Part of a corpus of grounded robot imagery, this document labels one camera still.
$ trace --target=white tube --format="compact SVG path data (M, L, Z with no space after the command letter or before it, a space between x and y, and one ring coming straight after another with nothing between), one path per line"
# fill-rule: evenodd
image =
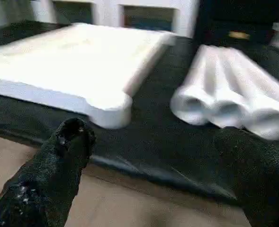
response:
M200 46L183 85L175 91L170 103L172 112L178 118L193 125L208 122L206 106L214 101L206 91L207 55L208 47Z
M210 48L208 61L212 62L212 68L208 70L214 74L214 99L215 102L207 111L208 119L214 125L224 128L234 126L242 127L242 112L245 101L242 95L236 92L231 74L227 73L222 51L224 48Z
M279 82L242 52L235 49L233 51L237 54L239 61L243 62L250 71L251 79L267 96L279 101Z
M247 106L243 111L243 124L254 134L266 140L279 140L279 102L266 96L256 85L244 62L240 62L232 50L225 56L230 70L235 75Z

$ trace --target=pipe opening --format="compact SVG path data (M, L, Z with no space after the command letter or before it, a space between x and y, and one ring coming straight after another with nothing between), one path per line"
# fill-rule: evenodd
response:
M194 125L201 125L207 122L204 116L204 106L197 98L187 98L180 104L178 110L179 118Z
M234 126L241 127L242 112L239 105L235 103L227 103L221 105L213 116L211 122L220 128Z
M267 140L279 139L279 113L259 113L246 127L249 131Z

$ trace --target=white cabinet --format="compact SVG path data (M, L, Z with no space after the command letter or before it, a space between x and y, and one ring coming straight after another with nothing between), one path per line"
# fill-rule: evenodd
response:
M172 32L189 37L195 23L198 0L109 0L112 26L125 24L127 6L172 9Z
M0 0L0 27L22 20L33 20L28 0Z
M62 23L58 17L60 13L58 5L87 4L90 8L87 9L88 6L83 5L78 16L90 14L95 25L132 26L132 23L128 24L129 18L138 17L139 20L143 18L153 21L154 15L155 23L161 20L163 22L150 26L152 29L170 30L179 36L191 37L199 0L32 0L32 2L36 19L39 21Z

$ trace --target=black fabric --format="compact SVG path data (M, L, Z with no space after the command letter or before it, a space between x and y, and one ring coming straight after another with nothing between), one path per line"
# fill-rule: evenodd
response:
M38 35L64 26L66 25L40 23L35 21L14 23L8 27L0 29L0 45L5 45L19 39Z
M279 227L279 141L230 128L214 142L251 226Z
M200 0L194 31L198 44L245 42L269 44L273 23L279 22L279 0ZM248 40L232 38L231 31L249 35Z
M4 184L0 226L63 227L94 143L94 132L84 121L63 122Z
M39 27L40 32L45 31L43 24ZM211 124L188 125L169 108L173 92L189 70L195 48L190 39L177 38L175 46L161 57L134 96L132 121L127 127L105 130L91 125L97 136L91 161L124 174L237 204L229 173L213 144L218 128ZM238 48L245 49L279 79L276 51L262 45ZM63 120L74 116L88 121L86 116L76 113L0 96L0 135L3 136L42 143Z

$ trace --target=black cloth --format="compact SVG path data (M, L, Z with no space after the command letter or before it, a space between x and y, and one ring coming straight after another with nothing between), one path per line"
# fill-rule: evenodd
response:
M57 28L50 24L27 22L30 34ZM24 38L17 29L11 40ZM169 108L195 55L190 39L177 38L161 57L133 98L132 121L123 129L105 130L91 124L97 136L91 162L151 182L190 193L237 204L213 144L218 131L214 125L192 126L176 118ZM249 56L279 79L279 54L270 47L247 46ZM0 96L0 135L14 139L44 142L59 124L71 117L86 116L43 105Z
M5 45L19 39L38 35L65 26L67 25L40 23L35 21L14 23L0 29L0 45Z
M279 227L279 141L229 128L214 143L252 227Z

